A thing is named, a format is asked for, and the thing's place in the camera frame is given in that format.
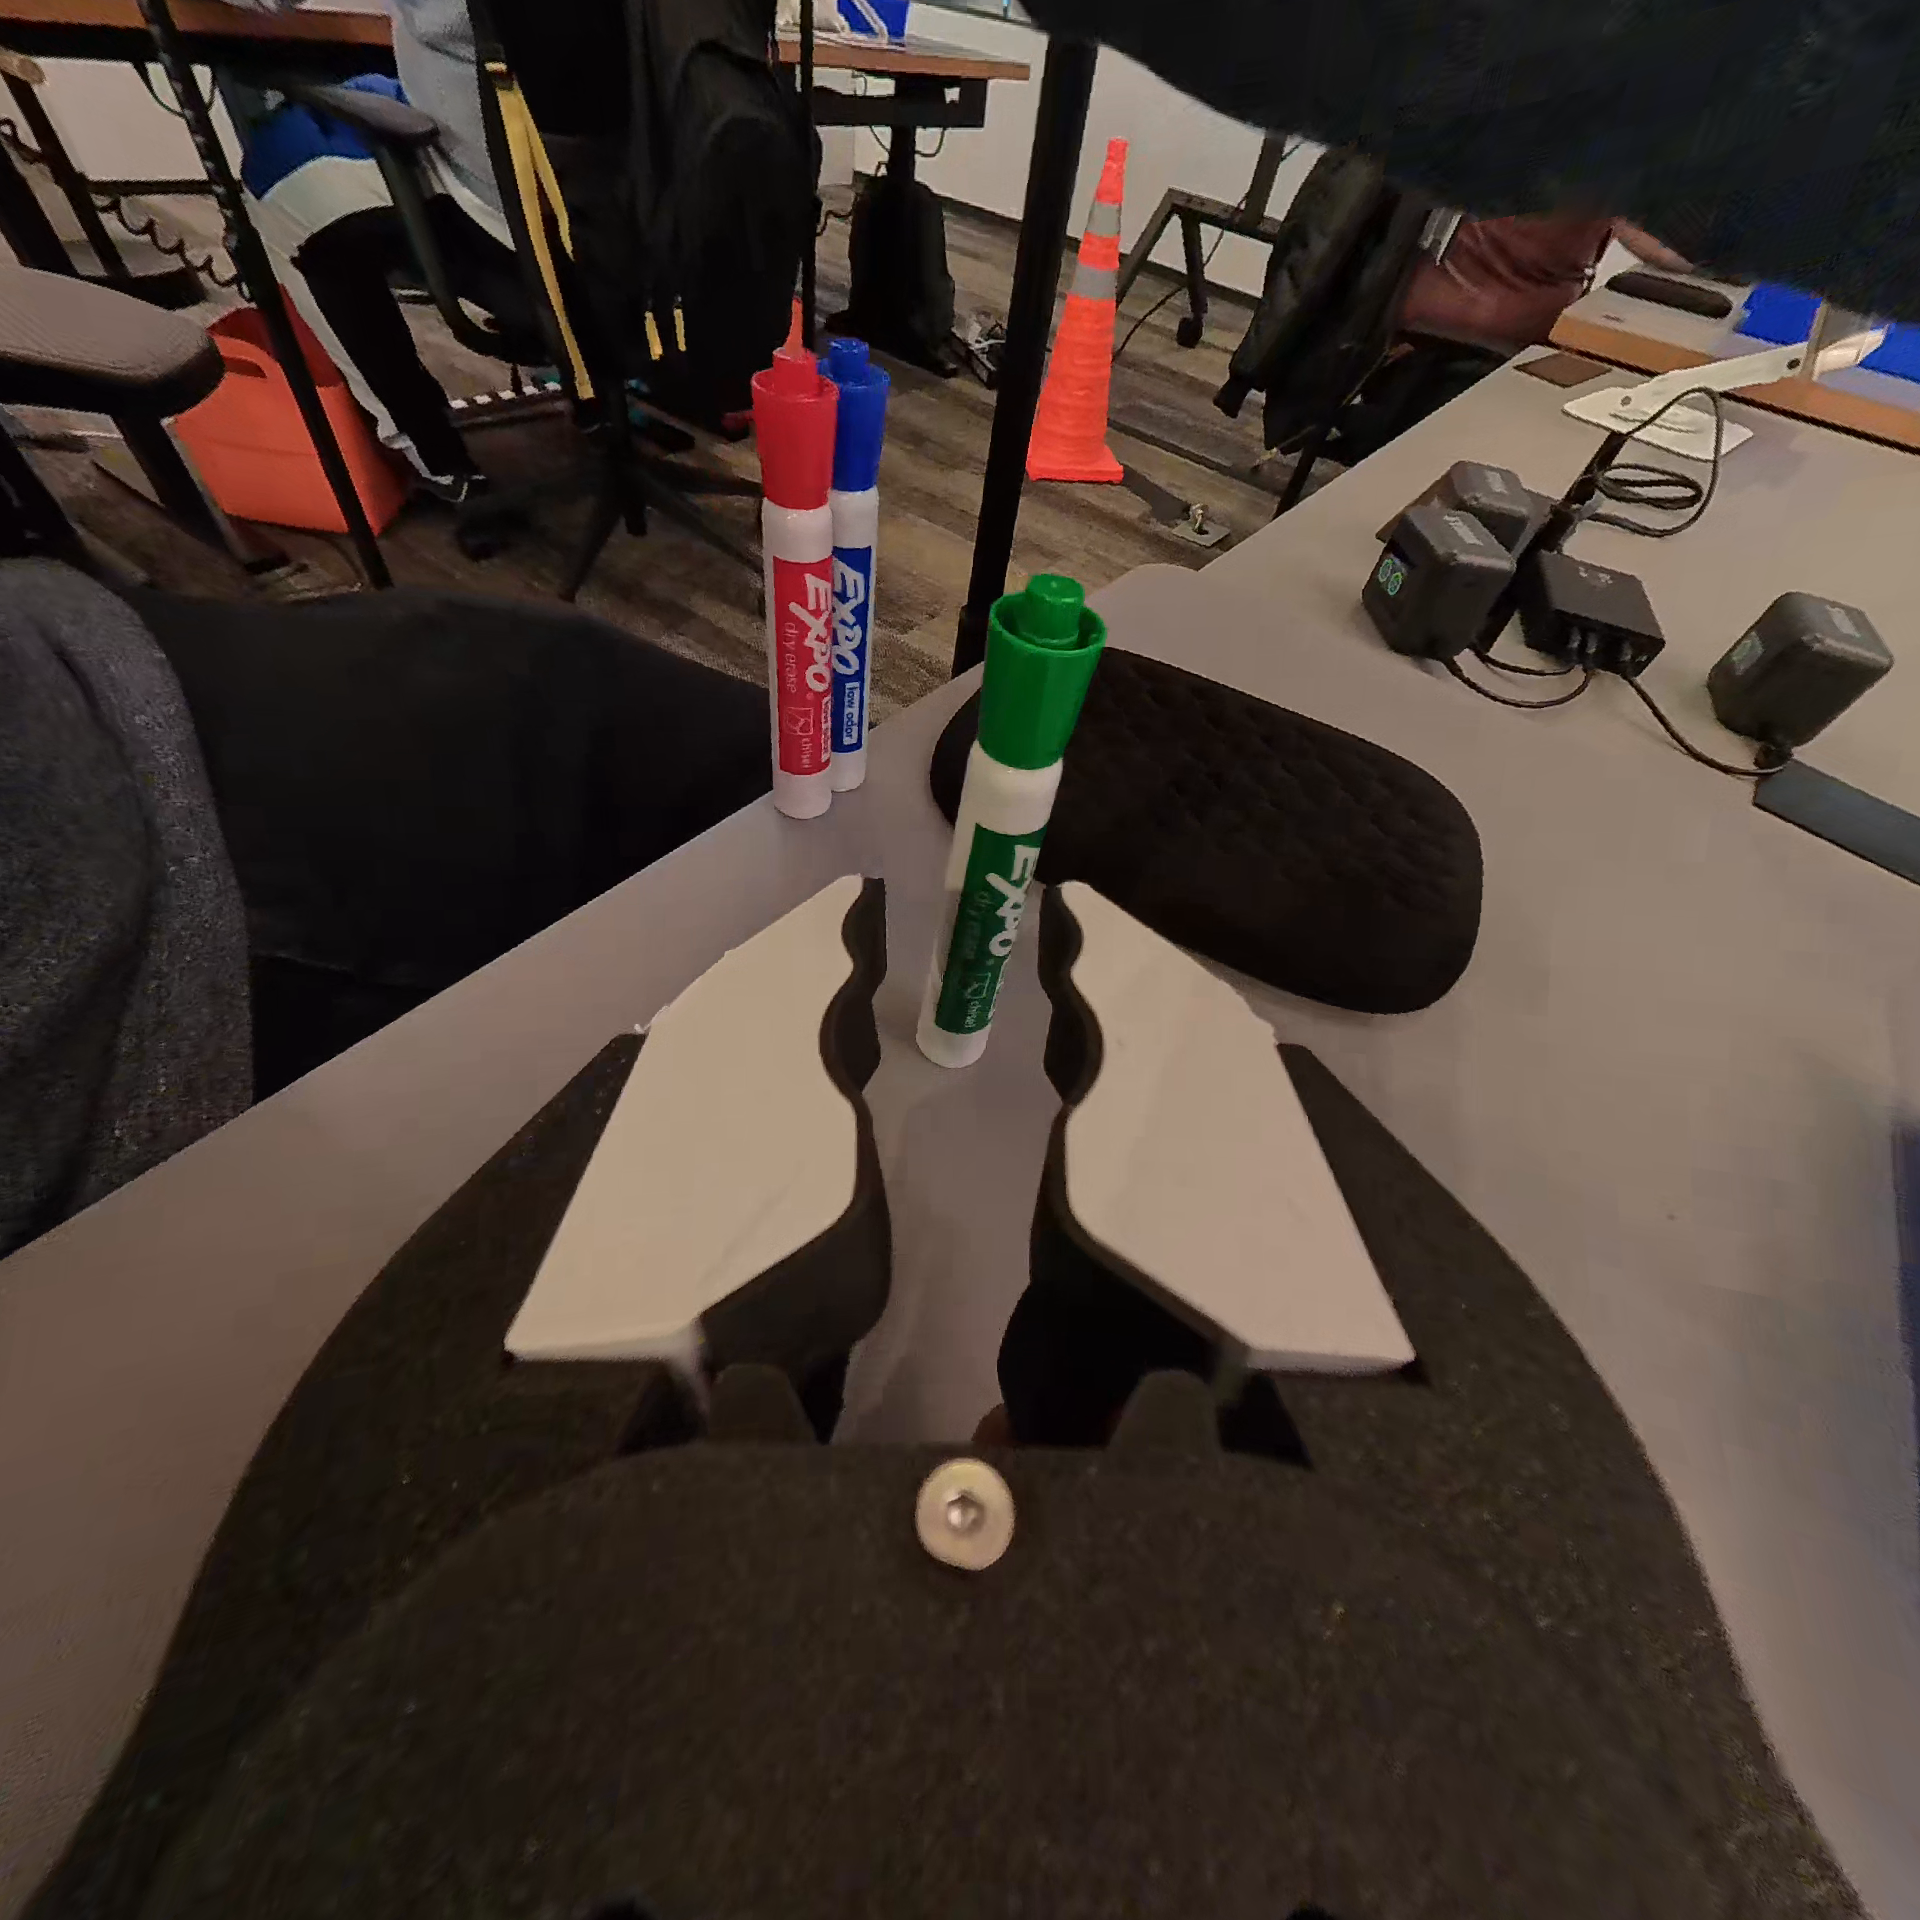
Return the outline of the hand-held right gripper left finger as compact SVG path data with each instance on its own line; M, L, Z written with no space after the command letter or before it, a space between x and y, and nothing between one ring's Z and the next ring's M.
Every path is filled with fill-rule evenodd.
M877 1322L892 1223L866 1085L884 885L844 874L642 1030L505 1350L817 1368Z

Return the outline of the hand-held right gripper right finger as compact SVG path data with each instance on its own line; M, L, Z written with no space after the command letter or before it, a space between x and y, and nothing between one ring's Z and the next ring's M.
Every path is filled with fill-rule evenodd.
M1223 1360L1389 1376L1417 1350L1281 1037L1233 982L1095 886L1047 892L1047 1212L1100 1273Z

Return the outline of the green dry erase marker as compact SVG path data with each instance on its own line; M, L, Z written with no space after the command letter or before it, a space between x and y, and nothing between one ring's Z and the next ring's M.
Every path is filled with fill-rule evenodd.
M993 606L977 737L916 1023L919 1050L940 1066L972 1066L987 1047L1105 645L1105 621L1071 576L1037 573Z

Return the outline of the red dry erase marker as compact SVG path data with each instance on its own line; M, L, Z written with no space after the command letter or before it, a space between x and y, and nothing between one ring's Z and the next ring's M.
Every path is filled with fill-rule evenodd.
M752 377L773 800L791 821L833 804L833 449L837 385L813 352L779 346Z

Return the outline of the blue dry erase marker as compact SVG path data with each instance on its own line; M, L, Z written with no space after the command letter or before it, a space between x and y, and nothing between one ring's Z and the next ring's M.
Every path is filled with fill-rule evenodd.
M824 369L837 388L833 447L833 793L865 784L880 540L880 452L892 377L860 337L833 337Z

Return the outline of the black padded wrist rest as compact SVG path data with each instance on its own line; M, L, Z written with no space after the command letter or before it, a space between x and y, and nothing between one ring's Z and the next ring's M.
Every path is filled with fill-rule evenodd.
M1116 647L1041 839L1035 882L1068 880L1203 960L1359 1014L1435 1006L1481 935L1481 837L1427 768Z

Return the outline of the person's grey sweater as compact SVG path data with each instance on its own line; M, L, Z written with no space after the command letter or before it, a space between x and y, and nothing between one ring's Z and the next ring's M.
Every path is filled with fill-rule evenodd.
M3 1253L241 1116L250 932L181 684L53 560L3 578Z

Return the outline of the black battery block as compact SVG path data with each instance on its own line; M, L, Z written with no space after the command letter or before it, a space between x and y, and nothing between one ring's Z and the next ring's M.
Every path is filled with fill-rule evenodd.
M1773 752L1807 746L1880 686L1893 653L1875 621L1812 591L1778 594L1714 663L1717 722Z
M1480 461L1452 463L1433 482L1431 500L1474 517L1516 560L1533 546L1555 505L1514 471Z

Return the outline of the orange traffic cone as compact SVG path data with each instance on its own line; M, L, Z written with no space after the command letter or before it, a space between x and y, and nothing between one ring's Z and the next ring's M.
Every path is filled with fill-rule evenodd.
M1117 487L1109 445L1117 319L1120 215L1130 141L1109 141L1072 280L1053 332L1025 474L1032 482Z

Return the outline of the orange plastic bucket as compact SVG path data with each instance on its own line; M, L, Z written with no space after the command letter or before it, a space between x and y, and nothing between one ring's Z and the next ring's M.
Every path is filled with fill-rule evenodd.
M377 441L313 332L297 313L291 322L368 526L381 536L409 496L397 460ZM208 336L225 361L225 377L203 401L172 421L199 480L229 517L346 534L346 514L309 439L296 390L272 353L265 318L252 303L241 303L223 313Z

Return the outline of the black vertical pole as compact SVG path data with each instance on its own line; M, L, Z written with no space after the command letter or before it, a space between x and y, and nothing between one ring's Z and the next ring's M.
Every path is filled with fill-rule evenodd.
M1047 38L972 570L951 648L953 679L983 665L993 606L1009 585L1095 70L1091 40Z

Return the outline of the dark jacket on chair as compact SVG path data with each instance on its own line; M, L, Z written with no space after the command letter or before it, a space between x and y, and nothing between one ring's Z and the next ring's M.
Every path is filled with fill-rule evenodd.
M1379 159L1323 150L1283 216L1217 409L1236 417L1259 396L1274 454L1300 449L1321 424L1323 454L1341 463L1380 445L1405 382L1389 373L1402 313L1435 216L1439 205L1392 182Z

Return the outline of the black tripod stand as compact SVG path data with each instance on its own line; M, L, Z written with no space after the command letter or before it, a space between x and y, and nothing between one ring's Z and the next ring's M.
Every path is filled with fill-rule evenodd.
M500 213L535 329L552 352L570 417L584 437L588 517L561 586L561 598L577 604L613 534L645 536L650 528L631 388L589 310L561 174L500 38L493 8L468 2L467 13Z

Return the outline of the black backpack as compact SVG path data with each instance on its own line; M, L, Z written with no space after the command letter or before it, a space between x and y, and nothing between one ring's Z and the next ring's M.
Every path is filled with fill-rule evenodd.
M625 322L635 369L708 424L752 405L813 231L809 122L778 5L628 2Z

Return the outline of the wooden desk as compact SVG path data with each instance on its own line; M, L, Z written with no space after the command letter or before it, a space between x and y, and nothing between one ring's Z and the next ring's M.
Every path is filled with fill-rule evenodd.
M935 38L877 38L863 34L828 34L812 42L813 69L860 73L887 79L957 82L1027 82L1032 65L1021 58L986 55L968 45Z

